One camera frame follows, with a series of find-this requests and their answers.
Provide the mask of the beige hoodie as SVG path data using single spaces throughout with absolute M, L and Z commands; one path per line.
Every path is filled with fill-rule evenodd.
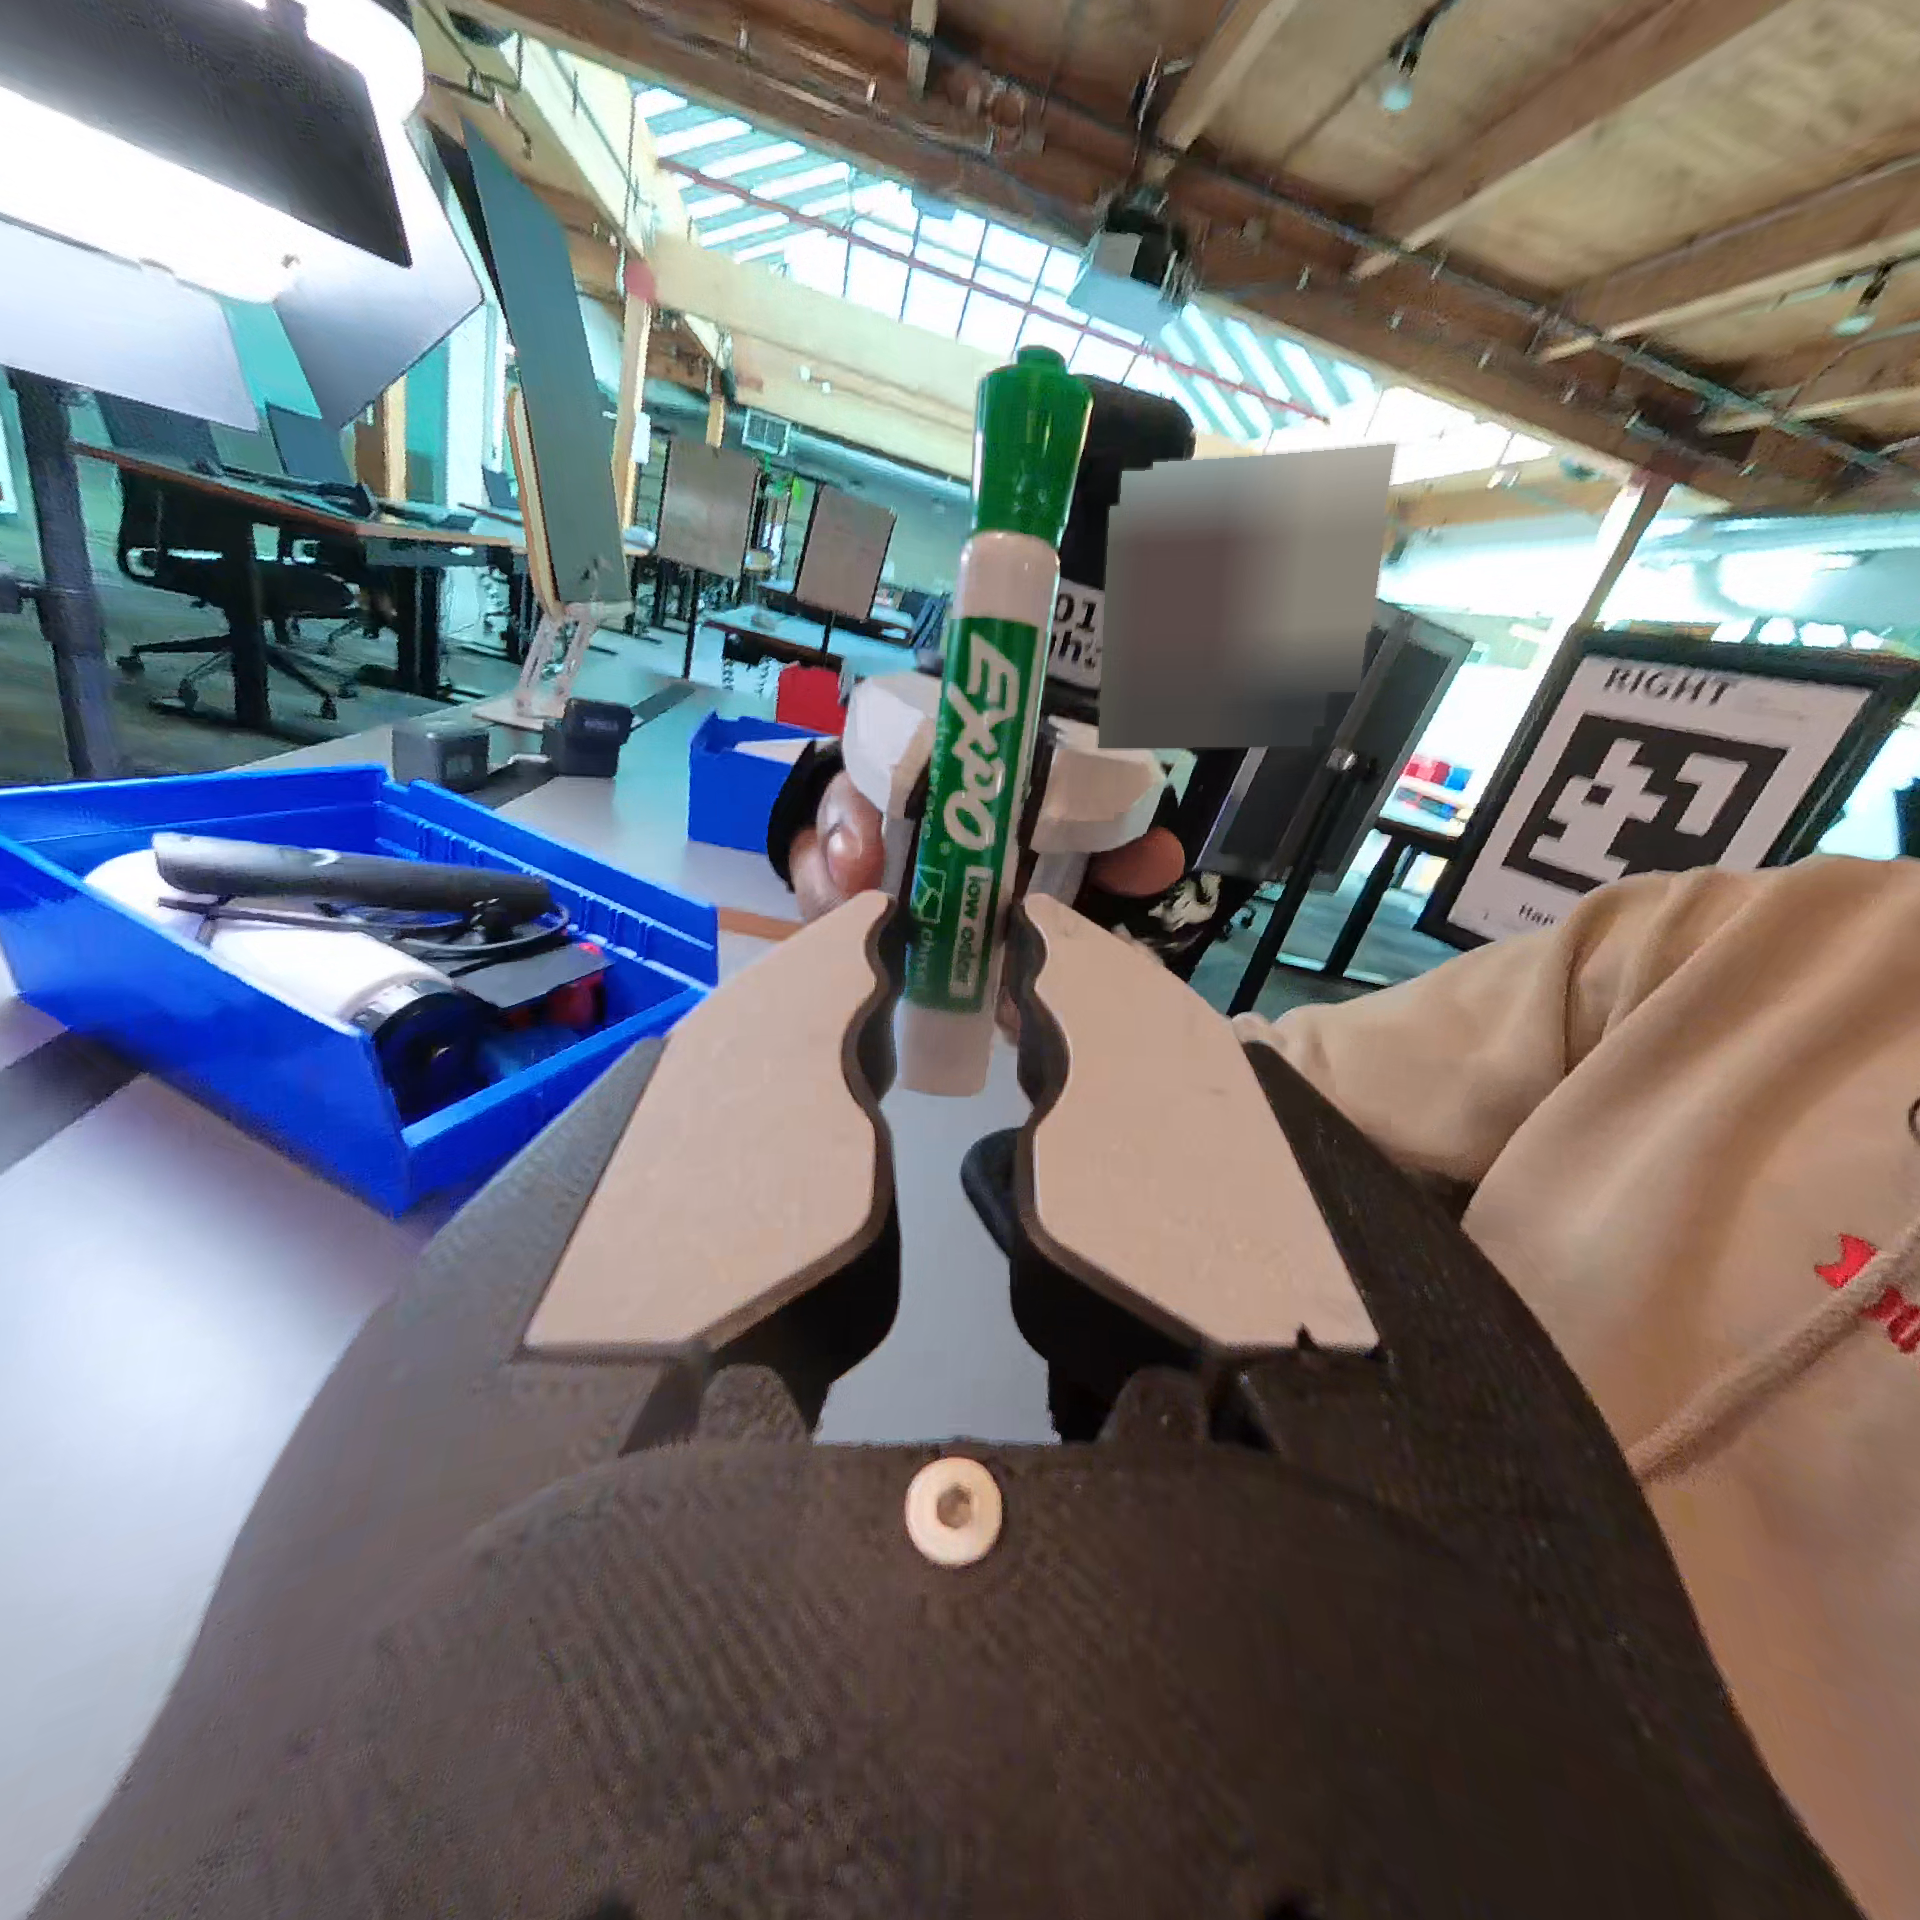
M 1480 1241 L 1640 1450 L 1915 1226 L 1913 1107 L 1889 1051 L 1802 1090 L 1711 1068 L 1491 1174 L 1516 1214 Z M 1915 1283 L 1863 1286 L 1645 1494 L 1809 1828 L 1869 1916 L 1915 1916 Z

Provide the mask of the dark board on clear stand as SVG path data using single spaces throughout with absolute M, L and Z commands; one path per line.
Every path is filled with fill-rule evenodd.
M 464 156 L 514 347 L 507 428 L 535 605 L 514 690 L 479 710 L 539 734 L 563 721 L 592 637 L 633 609 L 626 527 L 568 233 L 472 117 Z

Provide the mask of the white paper roll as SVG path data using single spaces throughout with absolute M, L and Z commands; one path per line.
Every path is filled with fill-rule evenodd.
M 151 851 L 107 859 L 88 884 L 269 996 L 372 1038 L 409 1017 L 460 1017 L 466 1009 L 453 981 L 428 962 L 315 909 L 180 893 L 163 879 Z

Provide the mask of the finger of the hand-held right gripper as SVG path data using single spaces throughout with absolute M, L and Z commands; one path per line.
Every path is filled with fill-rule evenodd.
M 1163 787 L 1157 755 L 1105 750 L 1096 726 L 1043 717 L 1035 747 L 1035 891 L 1077 893 L 1093 857 L 1148 831 Z
M 853 685 L 844 766 L 880 815 L 880 884 L 905 901 L 928 807 L 931 751 L 945 707 L 936 677 L 873 677 Z

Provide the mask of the person's right hand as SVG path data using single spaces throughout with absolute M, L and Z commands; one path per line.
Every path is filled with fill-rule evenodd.
M 885 878 L 882 815 L 845 773 L 837 773 L 789 851 L 786 874 L 800 922 L 825 918 Z M 1185 876 L 1185 845 L 1173 829 L 1151 828 L 1136 842 L 1093 854 L 1083 887 L 1116 898 L 1157 898 Z

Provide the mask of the black office chair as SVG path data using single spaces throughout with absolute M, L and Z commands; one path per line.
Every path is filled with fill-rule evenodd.
M 320 702 L 332 723 L 357 700 L 357 677 L 324 679 L 295 649 L 295 629 L 311 618 L 347 622 L 367 610 L 367 571 L 351 545 L 324 542 L 301 523 L 212 494 L 225 476 L 211 422 L 141 401 L 98 393 L 98 411 L 119 467 L 122 519 L 114 539 L 119 569 L 136 583 L 215 609 L 218 636 L 144 639 L 116 665 L 141 677 L 154 655 L 196 655 L 184 671 L 173 707 L 194 713 L 199 684 L 226 661 L 237 726 L 273 726 L 269 671 L 284 675 Z

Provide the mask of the small blue plastic bin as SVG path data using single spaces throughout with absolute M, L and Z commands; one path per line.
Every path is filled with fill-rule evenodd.
M 751 716 L 708 713 L 688 743 L 690 842 L 765 854 L 784 871 L 844 767 L 841 739 Z

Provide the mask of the black handheld tool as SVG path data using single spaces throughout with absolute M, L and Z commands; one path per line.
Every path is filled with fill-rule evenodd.
M 384 911 L 519 926 L 559 911 L 539 876 L 285 849 L 205 835 L 161 831 L 151 842 L 161 879 L 205 901 L 306 901 Z

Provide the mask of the framed black white marker sign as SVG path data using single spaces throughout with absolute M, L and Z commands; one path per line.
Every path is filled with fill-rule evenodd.
M 1881 649 L 1573 631 L 1418 931 L 1471 950 L 1623 878 L 1807 857 L 1915 690 L 1915 661 Z

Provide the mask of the green whiteboard marker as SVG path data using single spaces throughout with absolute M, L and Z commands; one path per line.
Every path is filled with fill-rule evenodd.
M 1088 387 L 1049 347 L 1021 347 L 976 391 L 973 526 L 903 890 L 897 1051 L 909 1092 L 971 1098 L 987 1082 L 1003 911 L 1091 411 Z

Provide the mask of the raised white standing desk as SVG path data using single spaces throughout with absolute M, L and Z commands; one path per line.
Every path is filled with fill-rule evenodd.
M 482 287 L 423 177 L 400 191 L 409 268 L 324 239 L 273 314 L 315 415 L 346 429 L 481 303 Z M 219 298 L 167 273 L 5 223 L 5 374 L 17 397 L 42 575 L 24 591 L 55 659 L 65 755 L 76 778 L 114 778 L 107 655 L 65 393 L 140 401 L 249 429 L 256 401 Z

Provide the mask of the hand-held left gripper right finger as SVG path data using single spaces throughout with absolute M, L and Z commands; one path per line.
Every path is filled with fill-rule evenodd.
M 1225 1014 L 1049 897 L 1010 918 L 1008 995 L 1029 1101 L 1016 1207 L 1043 1262 L 1208 1357 L 1377 1353 Z

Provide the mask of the wooden office desk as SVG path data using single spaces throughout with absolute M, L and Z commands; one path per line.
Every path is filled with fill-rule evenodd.
M 111 467 L 116 486 L 119 467 L 132 465 L 128 455 L 103 445 L 83 444 L 80 455 Z M 324 542 L 351 545 L 359 550 L 367 571 L 367 610 L 362 618 L 368 619 L 372 634 L 391 634 L 396 639 L 396 665 L 393 669 L 378 669 L 370 681 L 372 687 L 435 703 L 464 697 L 464 687 L 448 679 L 445 667 L 443 583 L 453 571 L 492 571 L 496 562 L 519 553 L 522 542 L 506 522 L 432 517 L 426 510 L 372 501 L 359 486 L 301 489 L 234 468 L 225 468 L 225 476 L 215 478 L 209 489 L 265 507 L 285 522 L 311 527 Z M 275 681 L 289 679 L 269 671 L 269 700 Z M 313 739 L 313 731 L 281 723 L 275 709 L 267 731 L 237 726 L 226 661 L 215 662 L 212 671 L 199 684 L 196 710 L 179 710 L 173 700 L 177 690 L 163 690 L 151 697 L 151 707 L 157 713 L 196 717 L 205 724 L 253 731 L 292 746 Z

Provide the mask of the small grey box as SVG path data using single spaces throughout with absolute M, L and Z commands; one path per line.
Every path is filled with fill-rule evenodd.
M 391 724 L 391 778 L 468 796 L 492 779 L 492 726 L 464 713 L 402 717 Z

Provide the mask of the studio light panel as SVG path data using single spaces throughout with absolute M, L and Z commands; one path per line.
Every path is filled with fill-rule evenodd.
M 402 4 L 5 3 L 5 217 L 80 238 L 101 172 L 412 268 L 387 134 L 426 92 Z

